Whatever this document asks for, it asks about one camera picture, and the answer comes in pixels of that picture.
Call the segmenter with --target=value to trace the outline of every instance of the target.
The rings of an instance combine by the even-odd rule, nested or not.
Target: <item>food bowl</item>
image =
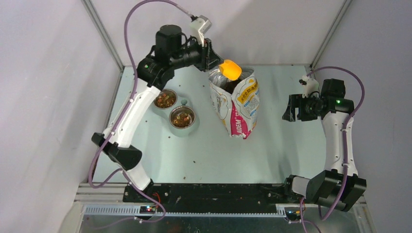
[[[199,118],[193,109],[188,106],[178,106],[169,115],[170,131],[178,136],[185,137],[199,127]]]
[[[167,121],[171,133],[176,136],[188,136],[189,133],[199,127],[199,118],[193,109],[191,109],[189,99],[178,95],[173,90],[164,89],[161,91],[153,101],[152,111]],[[172,123],[172,115],[176,117],[181,113],[187,114],[187,116],[182,115],[182,119],[177,119],[179,124],[174,125]]]
[[[153,101],[156,108],[167,109],[176,104],[177,94],[170,89],[164,89]]]

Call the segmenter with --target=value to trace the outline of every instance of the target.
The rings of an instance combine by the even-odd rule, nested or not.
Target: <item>snack bag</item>
[[[247,139],[256,126],[259,85],[252,68],[242,67],[237,80],[227,79],[215,68],[209,73],[212,105],[230,137]]]

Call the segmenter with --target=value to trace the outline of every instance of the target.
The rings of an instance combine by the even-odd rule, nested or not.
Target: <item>red wire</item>
[[[159,203],[160,203],[160,196],[159,196],[158,193],[153,193],[152,196],[157,196],[157,199],[158,199],[158,201],[159,201]]]

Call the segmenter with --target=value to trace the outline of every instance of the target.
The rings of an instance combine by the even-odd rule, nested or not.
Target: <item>gray wall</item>
[[[138,1],[94,0],[99,16],[126,65],[123,24]],[[224,59],[239,64],[308,64],[341,7],[343,0],[176,0],[213,26],[205,34]],[[165,24],[179,25],[190,34],[189,18],[161,2],[145,4],[129,21],[130,49],[144,57]]]
[[[57,232],[119,70],[81,1],[0,1],[1,232]]]
[[[359,175],[379,233],[411,230],[411,63],[412,1],[353,1],[318,67],[341,66],[365,85],[355,115],[353,150]],[[321,80],[345,80],[355,104],[360,88],[340,71],[320,71]]]

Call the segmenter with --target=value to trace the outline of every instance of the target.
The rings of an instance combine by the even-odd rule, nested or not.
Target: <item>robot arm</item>
[[[123,106],[130,102],[124,114],[119,112],[115,119],[103,131],[94,133],[92,141],[101,146],[111,134],[103,152],[127,173],[131,182],[140,190],[145,189],[151,179],[140,163],[142,152],[131,146],[136,128],[150,104],[163,90],[166,83],[174,77],[174,71],[194,65],[200,71],[208,71],[223,62],[212,49],[210,39],[203,34],[210,28],[210,21],[204,17],[194,17],[190,27],[195,36],[187,38],[179,26],[164,25],[156,33],[156,45],[137,66],[137,89],[134,99],[128,97]],[[114,122],[122,116],[119,125],[113,131]]]
[[[303,94],[290,95],[289,104],[282,119],[295,120],[295,109],[301,121],[315,120],[321,117],[326,137],[326,161],[324,171],[312,179],[291,175],[285,181],[285,194],[290,197],[305,197],[307,203],[330,207],[342,185],[343,179],[343,125],[346,118],[354,111],[353,101],[344,99],[345,85],[342,80],[327,79],[322,91],[316,95],[319,83],[304,76]],[[366,180],[358,177],[352,153],[351,117],[346,127],[348,169],[347,181],[340,201],[335,209],[348,211],[366,190]]]

